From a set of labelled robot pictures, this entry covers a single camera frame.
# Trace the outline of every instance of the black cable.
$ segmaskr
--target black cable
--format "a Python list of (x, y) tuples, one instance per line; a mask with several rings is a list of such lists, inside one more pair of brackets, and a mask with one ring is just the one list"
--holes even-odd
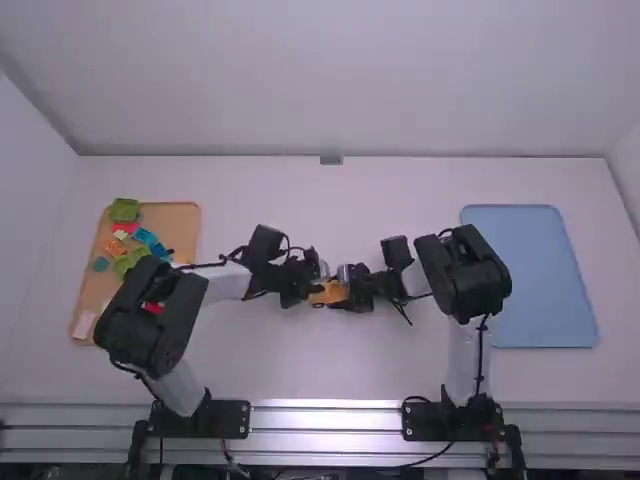
[(209, 268), (209, 267), (224, 267), (227, 264), (227, 260), (211, 263), (191, 263), (189, 265), (180, 265), (176, 267), (176, 270), (195, 270), (197, 268)]
[(147, 390), (149, 390), (149, 393), (153, 396), (153, 398), (155, 398), (156, 400), (162, 403), (162, 399), (158, 397), (156, 393), (151, 389), (151, 385), (149, 385), (149, 382), (147, 382), (147, 379), (144, 377), (144, 375), (141, 372), (139, 372), (138, 370), (134, 370), (133, 368), (125, 367), (121, 363), (116, 362), (111, 356), (109, 356), (109, 362), (111, 362), (111, 365), (116, 367), (118, 370), (122, 370), (123, 372), (133, 374), (135, 378), (140, 380), (142, 384), (145, 387), (147, 387)]
[(487, 313), (482, 320), (480, 321), (480, 325), (478, 325), (478, 375), (476, 376), (476, 391), (474, 397), (477, 397), (480, 394), (480, 384), (484, 381), (484, 376), (482, 375), (482, 357), (484, 355), (484, 332), (487, 330), (487, 319), (489, 318), (489, 314)]
[(395, 302), (394, 300), (392, 300), (391, 298), (389, 298), (388, 300), (391, 303), (391, 305), (393, 305), (394, 308), (398, 311), (398, 313), (402, 315), (402, 318), (404, 318), (407, 321), (407, 323), (413, 327), (413, 322), (409, 319), (407, 312), (404, 311), (404, 307), (399, 303)]
[(289, 240), (289, 235), (287, 235), (286, 233), (283, 233), (283, 235), (284, 239), (287, 241), (287, 256), (284, 258), (284, 261), (286, 262), (291, 256), (291, 241)]
[(456, 443), (455, 440), (450, 440), (449, 443), (447, 443), (447, 445), (442, 450), (439, 450), (433, 455), (429, 455), (427, 458), (423, 458), (422, 460), (418, 460), (417, 462), (411, 462), (411, 463), (406, 463), (404, 465), (399, 465), (395, 468), (411, 468), (411, 467), (416, 467), (418, 465), (422, 465), (423, 463), (430, 462), (431, 460), (435, 460), (436, 458), (447, 453), (455, 443)]
[(421, 298), (433, 297), (433, 292), (416, 295), (415, 297), (407, 297), (409, 300), (419, 300)]

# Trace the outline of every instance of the white wall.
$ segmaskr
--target white wall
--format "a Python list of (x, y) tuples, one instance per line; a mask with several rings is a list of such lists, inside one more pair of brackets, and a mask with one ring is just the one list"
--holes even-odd
[(85, 153), (597, 155), (640, 118), (638, 18), (636, 0), (4, 0), (0, 49)]
[(614, 144), (607, 161), (636, 234), (640, 236), (640, 122)]
[(71, 148), (1, 72), (0, 162), (1, 347), (38, 261), (48, 254), (46, 244), (77, 162)]

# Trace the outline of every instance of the blue mat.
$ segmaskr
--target blue mat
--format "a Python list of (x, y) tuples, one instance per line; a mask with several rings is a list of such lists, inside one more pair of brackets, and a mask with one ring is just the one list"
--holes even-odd
[(467, 205), (511, 272), (513, 293), (493, 320), (496, 347), (593, 347), (598, 327), (560, 212), (550, 205)]

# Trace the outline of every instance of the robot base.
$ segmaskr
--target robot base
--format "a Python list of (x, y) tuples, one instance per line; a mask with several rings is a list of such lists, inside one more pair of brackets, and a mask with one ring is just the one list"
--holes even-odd
[(504, 441), (502, 408), (485, 394), (472, 397), (461, 407), (446, 396), (440, 402), (409, 397), (402, 403), (402, 436), (407, 442)]
[(245, 439), (249, 436), (251, 404), (245, 400), (212, 400), (206, 390), (195, 413), (184, 418), (155, 401), (149, 415), (149, 435), (163, 438)]

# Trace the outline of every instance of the metal frame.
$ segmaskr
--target metal frame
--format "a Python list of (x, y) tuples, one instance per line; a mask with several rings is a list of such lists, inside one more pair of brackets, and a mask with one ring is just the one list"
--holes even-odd
[[(400, 402), (266, 400), (252, 402), (251, 434), (227, 442), (245, 464), (393, 467), (434, 453), (442, 443), (408, 443)], [(640, 405), (502, 403), (520, 426), (530, 468), (640, 469)], [(0, 462), (123, 463), (136, 420), (150, 404), (0, 404)], [(147, 443), (159, 461), (159, 441)], [(224, 464), (217, 440), (165, 439), (164, 463)], [(484, 447), (460, 443), (425, 467), (480, 468)]]

